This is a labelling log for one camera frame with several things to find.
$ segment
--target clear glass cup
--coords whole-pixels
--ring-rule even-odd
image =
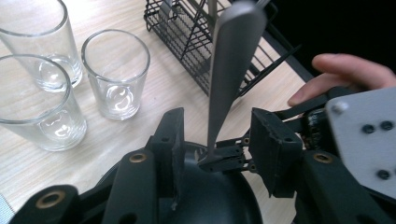
[[[66,70],[76,87],[83,66],[66,5],[61,0],[1,0],[0,8],[0,39],[9,51],[52,59]]]
[[[100,113],[110,119],[132,117],[149,70],[146,45],[128,32],[104,30],[84,42],[81,56]]]
[[[87,124],[64,69],[48,58],[0,58],[0,125],[50,151],[75,147]]]

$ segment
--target wire basket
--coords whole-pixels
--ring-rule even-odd
[[[218,15],[230,5],[226,0],[218,1]],[[206,0],[147,0],[144,19],[147,29],[157,34],[201,89],[208,94],[212,37],[208,27],[208,20],[211,18],[207,13]],[[292,49],[278,55],[276,52],[267,52],[265,44],[262,38],[238,96],[247,93],[296,50]]]

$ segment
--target metal plate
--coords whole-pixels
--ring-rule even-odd
[[[202,147],[186,143],[180,201],[173,211],[173,200],[160,200],[160,223],[262,223],[256,197],[240,173],[207,173],[197,166],[194,151]],[[117,166],[109,170],[99,184],[111,179],[116,172]]]
[[[396,199],[396,88],[338,97],[326,111],[338,153],[364,186]]]

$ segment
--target tabletop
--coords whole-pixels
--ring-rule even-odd
[[[147,30],[143,19],[145,0],[64,2],[79,53],[91,34],[109,28],[130,32],[146,43],[151,63],[142,105],[127,120],[102,117],[85,74],[74,88],[74,94],[88,130],[75,148],[49,152],[0,127],[0,194],[14,211],[49,186],[73,185],[79,193],[93,188],[123,155],[143,147],[154,134],[163,113],[173,108],[185,109],[186,141],[202,145],[206,141],[208,97],[161,39]],[[7,48],[0,42],[0,56],[7,54]],[[246,95],[235,100],[218,140],[243,136],[249,127],[252,107],[270,111],[288,108],[287,100],[303,84],[300,77],[282,63]],[[294,200],[269,198],[258,175],[244,173],[244,176],[257,197],[263,222],[291,223],[295,216]]]

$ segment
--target glass rim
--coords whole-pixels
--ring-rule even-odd
[[[107,78],[107,77],[103,77],[103,76],[97,74],[97,73],[96,73],[95,71],[93,71],[93,69],[88,65],[87,60],[85,59],[85,58],[86,58],[86,52],[85,52],[85,51],[86,51],[86,49],[87,49],[87,47],[88,47],[88,44],[90,43],[90,41],[91,41],[92,39],[94,39],[95,37],[97,37],[97,36],[99,36],[99,35],[101,35],[101,34],[103,34],[103,33],[106,33],[106,32],[120,32],[120,33],[124,33],[124,34],[130,35],[130,36],[132,36],[133,38],[135,38],[135,39],[137,40],[137,42],[139,42],[139,43],[142,45],[144,51],[145,51],[146,54],[148,55],[148,61],[147,61],[146,65],[145,65],[145,69],[143,69],[143,71],[141,71],[140,74],[138,74],[138,75],[135,76],[135,77],[131,77],[131,78],[128,78],[128,79],[125,79],[125,80],[114,80],[114,79],[110,79],[110,78]],[[103,80],[103,81],[106,81],[106,82],[110,82],[110,83],[120,83],[120,84],[129,83],[129,82],[132,82],[132,81],[135,81],[135,80],[141,78],[141,77],[142,77],[143,75],[145,75],[145,74],[147,73],[147,71],[149,70],[149,64],[150,64],[150,54],[149,54],[149,49],[148,49],[148,47],[146,46],[146,44],[145,44],[139,37],[137,37],[136,35],[133,35],[133,34],[127,32],[127,31],[117,30],[117,29],[105,29],[105,30],[96,32],[96,33],[94,33],[93,35],[91,35],[90,37],[88,37],[88,38],[84,41],[84,44],[82,45],[82,48],[81,48],[81,59],[82,59],[82,63],[84,64],[84,66],[85,66],[86,69],[89,71],[89,72],[88,72],[88,75],[89,75],[89,76],[94,76],[94,77],[96,77],[96,78],[98,78],[98,79],[101,79],[101,80]]]
[[[54,28],[52,28],[48,31],[45,31],[45,32],[37,33],[37,34],[22,34],[22,33],[16,33],[16,32],[12,32],[9,30],[5,30],[0,27],[0,32],[7,34],[7,35],[15,35],[15,36],[20,36],[20,37],[35,37],[35,36],[48,35],[48,34],[51,34],[55,31],[57,31],[57,30],[60,30],[66,24],[66,21],[69,18],[69,16],[67,13],[67,7],[64,4],[64,2],[62,0],[57,0],[57,1],[61,4],[62,8],[64,9],[64,16],[62,17],[61,22],[58,25],[56,25]]]
[[[41,121],[43,118],[48,117],[53,115],[54,113],[57,113],[61,110],[61,108],[64,107],[64,104],[66,103],[67,99],[69,98],[71,94],[71,89],[72,89],[72,83],[70,81],[69,75],[67,75],[67,72],[56,62],[53,60],[50,60],[46,57],[40,56],[40,55],[34,55],[34,54],[11,54],[7,56],[0,57],[0,61],[3,61],[5,59],[9,58],[37,58],[43,61],[46,61],[48,63],[51,63],[55,65],[57,68],[61,70],[61,72],[64,74],[65,80],[66,80],[66,90],[64,90],[64,97],[62,101],[53,109],[51,109],[48,113],[42,114],[36,118],[32,119],[2,119],[0,118],[0,123],[3,124],[29,124],[29,123],[36,123],[38,121]]]

